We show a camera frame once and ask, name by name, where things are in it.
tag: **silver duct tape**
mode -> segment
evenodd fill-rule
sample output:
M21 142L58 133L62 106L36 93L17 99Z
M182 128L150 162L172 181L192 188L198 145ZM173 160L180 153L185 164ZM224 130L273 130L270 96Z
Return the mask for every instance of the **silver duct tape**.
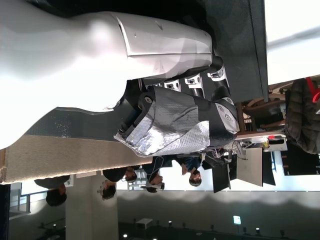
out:
M161 149L158 149L158 143L161 140L152 136L152 133L137 144L124 140L119 133L114 138L131 148L139 157L194 153L204 150L210 145L209 121L199 122L185 135L173 140Z
M142 157L192 153L210 145L209 122L199 122L192 96L154 87L155 98L147 115L124 143Z

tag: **red object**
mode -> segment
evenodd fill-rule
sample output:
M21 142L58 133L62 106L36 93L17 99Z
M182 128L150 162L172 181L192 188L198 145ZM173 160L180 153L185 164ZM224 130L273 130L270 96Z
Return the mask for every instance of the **red object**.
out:
M311 77L306 77L306 82L308 83L311 95L312 95L312 102L317 103L320 99L320 88L315 88L314 83L311 80Z

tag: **black hair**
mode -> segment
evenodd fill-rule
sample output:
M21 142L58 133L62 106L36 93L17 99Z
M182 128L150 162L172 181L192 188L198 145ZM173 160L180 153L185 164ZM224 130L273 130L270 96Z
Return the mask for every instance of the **black hair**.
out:
M51 207L56 207L63 204L67 199L67 195L60 195L59 189L49 190L46 194L46 202Z
M193 175L196 175L196 174L199 174L200 172L198 171L198 170L195 170L194 172L193 172ZM200 184L202 183L202 180L200 179L200 180L193 180L193 179L189 179L189 183L190 183L190 185L191 186L194 186L194 187L199 187L200 186Z
M133 183L134 181L136 181L137 179L137 174L134 173L134 176L132 177L126 177L125 180L128 182L128 183Z
M200 179L198 181L195 181L193 179L189 179L189 183L190 183L191 186L198 187L202 183L202 180Z
M112 199L116 193L115 186L109 186L107 189L102 190L102 198L104 200Z
M151 194L156 194L158 192L155 187L146 187L145 189Z

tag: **person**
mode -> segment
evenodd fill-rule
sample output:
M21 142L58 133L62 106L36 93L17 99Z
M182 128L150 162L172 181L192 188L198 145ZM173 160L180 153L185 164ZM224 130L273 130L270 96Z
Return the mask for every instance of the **person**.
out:
M146 173L147 183L144 187L149 193L155 194L158 190L165 189L163 177L159 175L161 168L172 167L172 158L168 156L154 156L152 163L142 165Z
M70 179L70 175L56 176L53 178L34 180L35 184L48 189L46 202L51 207L56 207L63 204L67 200L67 190L65 182Z
M191 156L187 158L176 158L182 168L182 175L190 173L189 183L191 186L198 187L202 183L201 173L198 168L201 166L200 157Z
M104 181L102 191L100 192L102 199L108 200L114 197L116 194L116 184L124 176L127 182L133 183L137 179L135 170L138 168L139 166L129 166L103 170L102 173L106 177L106 180Z

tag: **beige carpet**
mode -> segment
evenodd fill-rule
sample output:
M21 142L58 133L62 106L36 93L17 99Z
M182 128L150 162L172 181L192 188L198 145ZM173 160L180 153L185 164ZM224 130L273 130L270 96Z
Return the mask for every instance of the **beige carpet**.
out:
M24 135L0 151L0 184L148 164L120 142Z

